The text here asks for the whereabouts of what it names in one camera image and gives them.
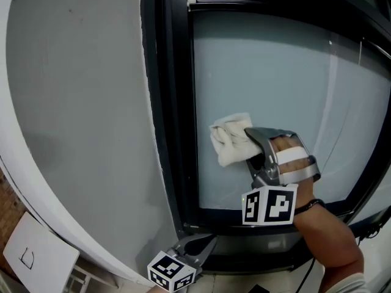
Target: white wall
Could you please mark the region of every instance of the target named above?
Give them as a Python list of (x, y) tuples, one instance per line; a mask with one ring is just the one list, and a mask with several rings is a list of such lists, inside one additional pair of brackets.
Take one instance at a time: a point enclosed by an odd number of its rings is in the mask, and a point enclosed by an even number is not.
[(139, 4), (15, 0), (7, 69), (23, 136), (56, 197), (146, 275), (176, 235), (149, 117)]

